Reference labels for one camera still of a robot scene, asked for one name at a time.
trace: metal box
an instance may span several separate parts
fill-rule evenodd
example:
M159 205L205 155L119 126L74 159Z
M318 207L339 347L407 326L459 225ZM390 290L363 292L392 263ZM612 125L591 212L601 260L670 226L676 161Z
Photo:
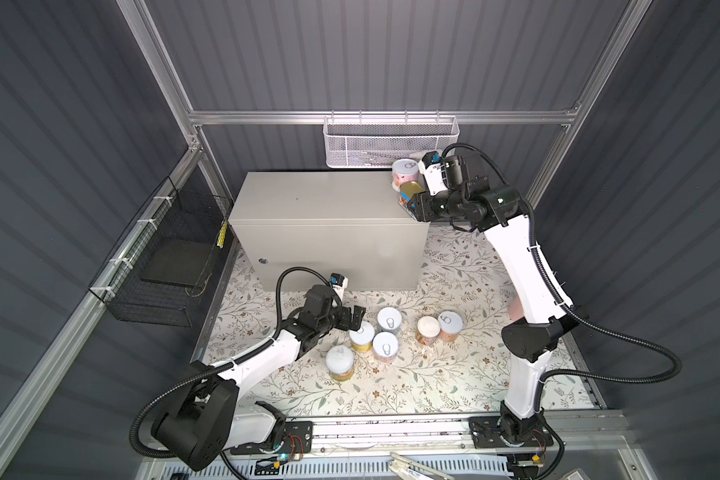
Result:
M230 225L266 291L290 266L349 278L349 290L416 290L429 224L398 204L384 171L251 172ZM283 291L316 278L288 274Z

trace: yellow sticker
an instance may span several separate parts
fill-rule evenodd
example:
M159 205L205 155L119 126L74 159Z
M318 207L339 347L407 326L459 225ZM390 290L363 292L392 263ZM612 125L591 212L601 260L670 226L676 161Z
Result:
M227 226L227 222L226 222L226 219L224 219L224 221L221 222L221 230L219 230L219 237L216 240L216 246L218 246L219 248L224 247L224 238L226 237L226 226Z

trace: pull-tab lid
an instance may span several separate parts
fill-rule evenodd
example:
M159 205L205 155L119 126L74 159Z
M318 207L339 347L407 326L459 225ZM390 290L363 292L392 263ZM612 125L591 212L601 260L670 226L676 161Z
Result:
M348 372L355 364L355 354L344 345L336 345L326 354L328 370L336 375Z
M418 162L410 158L395 160L392 164L392 171L398 175L413 175L418 172Z
M373 339L373 351L378 356L393 356L397 355L398 338L390 332L381 332Z
M433 316L423 316L418 319L416 328L423 336L428 338L437 336L440 333L440 323L438 322L438 319Z
M461 318L461 315L450 310L442 312L438 316L438 322L440 322L440 328L451 335L461 332L461 329L464 328L464 319Z
M386 306L378 312L378 324L385 329L394 330L403 323L400 310Z
M365 320L360 322L360 328L357 331L349 332L349 339L358 345L367 345L373 341L373 336L376 331L373 329L373 325Z

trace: floral tablecloth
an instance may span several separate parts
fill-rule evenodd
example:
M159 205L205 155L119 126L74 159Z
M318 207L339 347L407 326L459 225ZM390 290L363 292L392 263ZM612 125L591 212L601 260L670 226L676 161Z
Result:
M260 382L249 396L290 416L497 410L506 394L510 358L500 331L509 323L507 305L514 297L509 275L483 235L431 226L418 290L345 294L344 303L365 306L365 319L374 324L385 306L402 312L400 352L393 363L380 363L371 352L356 353L354 376L334 381L326 369L326 352L340 343L349 346L348 334L335 330L303 358ZM275 322L274 298L240 252L204 360L230 357L266 338ZM283 311L290 312L303 304L304 293L283 293L282 301ZM443 310L465 318L459 338L433 346L418 343L415 321ZM552 367L573 368L562 342ZM547 382L542 406L593 407L581 380L568 376Z

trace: corrugated wall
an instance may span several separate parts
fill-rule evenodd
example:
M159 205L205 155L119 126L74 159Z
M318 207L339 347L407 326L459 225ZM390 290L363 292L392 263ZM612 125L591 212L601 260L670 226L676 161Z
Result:
M328 170L322 127L316 125L207 125L202 128L233 194L250 171ZM527 193L558 125L466 125L459 141L479 146Z
M684 361L600 384L666 480L720 478L720 1L654 2L541 199L550 264L594 321ZM592 370L667 362L578 329Z
M195 110L572 108L625 0L148 0ZM554 126L461 125L526 191ZM205 127L233 193L325 170L319 126Z
M114 2L0 1L0 414L185 149ZM105 317L4 478L130 478L190 337Z

